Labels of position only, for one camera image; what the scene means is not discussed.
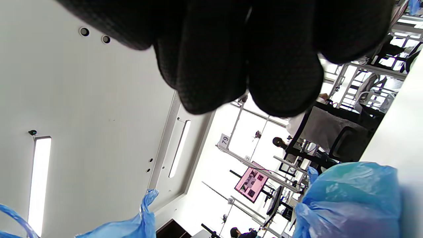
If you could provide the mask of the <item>person's right hand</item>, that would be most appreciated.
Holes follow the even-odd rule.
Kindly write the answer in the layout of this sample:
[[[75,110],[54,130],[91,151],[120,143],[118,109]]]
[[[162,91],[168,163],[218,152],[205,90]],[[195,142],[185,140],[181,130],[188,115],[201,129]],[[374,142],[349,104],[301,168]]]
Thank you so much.
[[[306,111],[335,64],[372,50],[393,0],[59,0],[74,16],[135,50],[154,48],[164,81],[195,115],[248,91],[276,117]]]

